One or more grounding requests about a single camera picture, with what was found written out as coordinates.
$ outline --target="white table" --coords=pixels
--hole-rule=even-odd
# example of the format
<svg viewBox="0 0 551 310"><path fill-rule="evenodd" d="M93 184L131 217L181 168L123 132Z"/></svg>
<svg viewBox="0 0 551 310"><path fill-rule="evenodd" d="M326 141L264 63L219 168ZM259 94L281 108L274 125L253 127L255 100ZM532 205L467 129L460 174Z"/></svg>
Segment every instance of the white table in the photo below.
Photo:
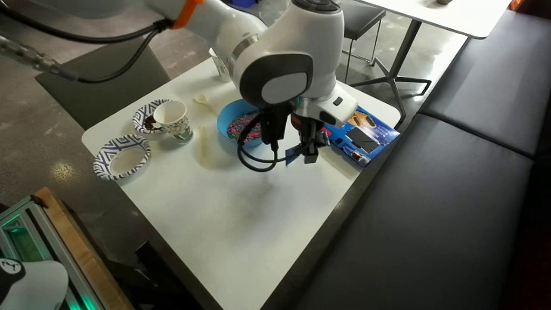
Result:
<svg viewBox="0 0 551 310"><path fill-rule="evenodd" d="M467 34L470 38L486 38L494 29L503 12L512 0L451 0L448 5L441 5L436 0L358 0L369 5L381 7L384 10L396 12L412 19L408 31L396 53L393 67L388 70L379 60L377 65L386 72L384 77L355 82L353 86L389 82L398 100L398 106L403 112L403 105L398 94L398 82L422 82L426 84L419 94L426 94L431 86L431 79L398 75L407 55L415 41L415 36L422 22L450 29L453 32Z"/></svg>
<svg viewBox="0 0 551 310"><path fill-rule="evenodd" d="M195 137L183 146L171 136L152 137L148 165L119 186L222 308L260 308L358 170L329 148L315 165L296 160L269 174L245 168L216 129L216 113L240 94L216 74L205 60L90 127L83 143L97 153L105 141L133 132L133 113L155 98L188 103ZM352 91L379 119L400 120L396 108ZM197 94L207 94L209 106L193 103ZM281 150L296 143L288 125Z"/></svg>

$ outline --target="floor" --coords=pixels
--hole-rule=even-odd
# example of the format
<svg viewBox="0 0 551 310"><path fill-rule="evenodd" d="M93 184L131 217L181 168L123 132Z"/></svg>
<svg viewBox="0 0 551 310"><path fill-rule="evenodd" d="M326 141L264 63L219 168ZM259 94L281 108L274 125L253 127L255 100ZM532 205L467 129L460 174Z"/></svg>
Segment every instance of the floor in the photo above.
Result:
<svg viewBox="0 0 551 310"><path fill-rule="evenodd" d="M157 19L154 12L140 5L117 17L81 20L28 1L9 0L7 3L42 22L92 36L129 32ZM284 0L264 0L255 13L271 24L284 3ZM388 13L383 20L376 55L386 65L393 63L408 22L395 13ZM357 55L367 57L371 53L374 32L367 32L355 43ZM98 48L55 39L4 17L0 19L0 34L36 46L59 62ZM465 36L422 26L402 72L438 81L463 43ZM171 77L209 57L205 41L190 31L166 31L150 46ZM100 181L93 174L93 156L81 143L83 127L35 81L38 70L5 57L2 50L0 74L0 201L12 205L38 187L50 186L78 213L93 241L111 260L136 263L135 249L155 230L114 182ZM353 58L348 81L377 75L381 72ZM405 84L400 89L405 94L408 115L415 113L426 98L410 96L417 91L415 86ZM388 103L395 101L386 84L364 91Z"/></svg>

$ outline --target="black couch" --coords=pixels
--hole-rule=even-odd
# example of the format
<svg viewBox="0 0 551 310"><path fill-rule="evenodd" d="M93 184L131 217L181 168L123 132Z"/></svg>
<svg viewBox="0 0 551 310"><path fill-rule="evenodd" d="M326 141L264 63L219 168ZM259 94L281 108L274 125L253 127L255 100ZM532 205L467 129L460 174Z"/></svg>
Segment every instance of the black couch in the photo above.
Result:
<svg viewBox="0 0 551 310"><path fill-rule="evenodd" d="M507 12L458 53L290 306L548 308L550 98L551 20Z"/></svg>

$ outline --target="blue bowl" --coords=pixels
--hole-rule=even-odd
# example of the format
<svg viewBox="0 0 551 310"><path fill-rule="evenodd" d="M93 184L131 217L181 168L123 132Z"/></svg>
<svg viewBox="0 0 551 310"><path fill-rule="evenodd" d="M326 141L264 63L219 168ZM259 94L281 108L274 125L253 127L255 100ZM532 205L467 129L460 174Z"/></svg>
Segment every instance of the blue bowl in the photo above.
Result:
<svg viewBox="0 0 551 310"><path fill-rule="evenodd" d="M250 113L250 112L255 112L255 110L259 110L259 108L257 108L255 105L245 101L243 98L241 98L241 100L236 100L236 101L231 101L231 103L226 105L226 106L222 108L222 112L219 113L219 119L217 119L219 132L221 132L224 137L233 139L233 141L238 143L236 137L233 137L233 136L228 134L228 127L229 127L236 119L240 119L241 115ZM243 146L245 146L245 148L255 148L255 146L259 146L259 144L262 144L262 139L260 139L260 137L250 139L250 141L247 141Z"/></svg>

